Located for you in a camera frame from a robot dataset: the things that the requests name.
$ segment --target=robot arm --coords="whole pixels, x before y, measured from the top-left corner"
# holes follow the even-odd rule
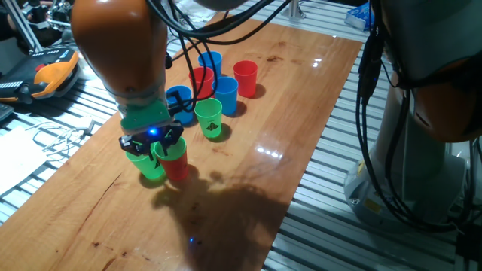
[[[198,0],[208,8],[227,10],[245,0]],[[160,142],[166,150],[182,134],[174,121],[179,106],[166,103],[166,24],[145,0],[82,0],[72,9],[77,46],[123,117],[120,146],[135,155],[150,153]],[[174,94],[177,104],[181,98]]]

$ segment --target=stacked cups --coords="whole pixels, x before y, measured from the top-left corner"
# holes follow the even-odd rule
[[[159,142],[154,145],[154,153],[166,170],[167,178],[181,181],[188,176],[188,153],[186,141],[181,137],[167,149],[167,155]]]

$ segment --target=blue cup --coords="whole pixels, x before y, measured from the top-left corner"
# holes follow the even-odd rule
[[[213,52],[213,51],[211,51],[211,55],[212,55],[212,60],[214,60],[214,66],[216,67],[216,74],[218,75],[218,78],[219,78],[221,77],[221,63],[223,62],[223,56],[220,53]],[[204,67],[204,63],[205,63],[206,67],[211,68],[211,70],[214,71],[214,69],[212,68],[212,63],[211,63],[211,59],[209,58],[208,52],[205,52],[201,54],[199,57],[197,57],[197,61],[199,62],[199,65],[201,67]]]
[[[212,83],[212,89],[215,88],[216,82]],[[224,115],[232,115],[236,113],[238,100],[238,81],[231,77],[222,77],[218,79],[218,89],[215,98],[221,102]]]
[[[186,86],[174,86],[174,87],[171,87],[169,88],[167,91],[166,91],[166,94],[168,93],[172,93],[174,91],[178,91],[179,92],[179,95],[181,97],[181,100],[188,100],[191,98],[191,89],[189,87],[186,87]],[[175,104],[177,103],[177,101],[175,100],[175,97],[170,97],[167,99],[167,103],[168,104]],[[185,124],[189,124],[192,120],[193,120],[193,112],[190,112],[190,113],[187,113],[185,111],[181,111],[177,114],[174,115],[174,118],[176,120],[179,120],[181,121],[181,123],[183,125]]]

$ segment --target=blue object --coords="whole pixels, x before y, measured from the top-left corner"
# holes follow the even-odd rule
[[[191,99],[191,89],[189,87],[186,87],[186,86],[174,86],[174,87],[171,87],[169,88],[167,91],[166,91],[166,94],[168,93],[173,93],[175,91],[178,91],[179,92],[179,95],[181,97],[181,100],[185,101],[185,100],[189,100]],[[175,100],[175,97],[170,97],[170,98],[167,98],[167,103],[172,105],[172,104],[175,104],[177,103],[177,101]],[[186,111],[181,111],[177,114],[174,115],[174,118],[176,120],[179,120],[181,121],[181,124],[182,125],[186,125],[186,124],[189,124],[192,120],[193,120],[193,112],[186,112]]]
[[[216,67],[216,74],[218,75],[218,78],[219,78],[221,77],[221,64],[223,62],[223,56],[220,53],[214,52],[214,51],[211,51],[211,55],[212,55],[212,60],[214,60],[214,64]],[[211,68],[211,70],[214,71],[214,69],[212,68],[211,59],[209,58],[209,54],[207,52],[197,57],[197,61],[199,62],[199,65],[201,67],[204,67],[204,63],[205,63],[206,67]]]
[[[218,89],[215,93],[215,98],[221,102],[224,115],[231,115],[236,113],[237,98],[238,98],[238,81],[231,77],[222,77],[218,79]]]
[[[371,26],[373,26],[375,24],[375,16],[374,13],[371,12],[369,3],[348,11],[346,13],[345,23],[362,31],[368,31],[370,29],[368,13],[371,15]]]
[[[152,128],[149,130],[149,133],[153,136],[157,136],[157,134],[159,133],[159,130]]]

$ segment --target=plastic cup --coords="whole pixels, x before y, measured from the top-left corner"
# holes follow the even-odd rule
[[[196,78],[196,89],[199,92],[199,95],[197,96],[198,99],[204,99],[207,97],[212,96],[212,82],[214,81],[214,72],[206,67],[206,76],[204,78],[204,84],[203,88],[201,91],[199,91],[199,87],[201,86],[201,80],[203,79],[204,75],[204,67],[197,67],[193,70],[194,72],[194,77]],[[189,80],[191,80],[191,84],[193,85],[194,89],[194,83],[193,83],[193,78],[191,77],[191,74],[189,74]]]
[[[223,77],[218,79],[218,88],[216,89],[215,98],[222,104],[222,113],[231,115],[236,113],[238,98],[238,81],[231,77]]]
[[[136,156],[126,152],[127,159],[129,159],[134,166],[141,171],[141,173],[149,180],[159,178],[164,174],[164,168],[160,162],[154,157],[153,160],[148,155]]]
[[[219,78],[221,77],[223,56],[220,53],[213,52],[213,51],[211,51],[211,56],[212,56],[212,60],[214,60],[214,67],[216,67],[216,74],[218,75],[218,78]],[[197,61],[199,62],[199,65],[201,67],[203,67],[206,64],[206,67],[214,71],[214,69],[212,68],[212,62],[211,62],[211,59],[209,58],[208,52],[205,52],[200,56],[198,56]]]
[[[256,77],[258,65],[251,60],[239,61],[234,65],[234,77],[238,80],[238,93],[246,98],[251,98],[256,92]]]
[[[188,100],[188,99],[191,98],[191,89],[189,87],[186,87],[186,86],[171,87],[166,91],[166,94],[173,93],[175,91],[179,92],[179,95],[180,95],[182,100]],[[170,97],[170,98],[167,99],[167,103],[169,103],[171,105],[171,104],[177,103],[177,101],[175,100],[174,97]],[[193,117],[194,117],[193,112],[188,113],[186,111],[181,111],[181,112],[174,115],[174,118],[176,120],[181,121],[182,125],[189,124],[193,120]]]
[[[206,99],[196,104],[194,113],[201,126],[203,134],[213,139],[221,134],[221,112],[223,106],[217,99]]]
[[[167,178],[181,181],[188,176],[188,153],[186,141],[181,137],[179,141],[167,149],[167,155],[159,142],[154,145],[154,153],[166,170]]]

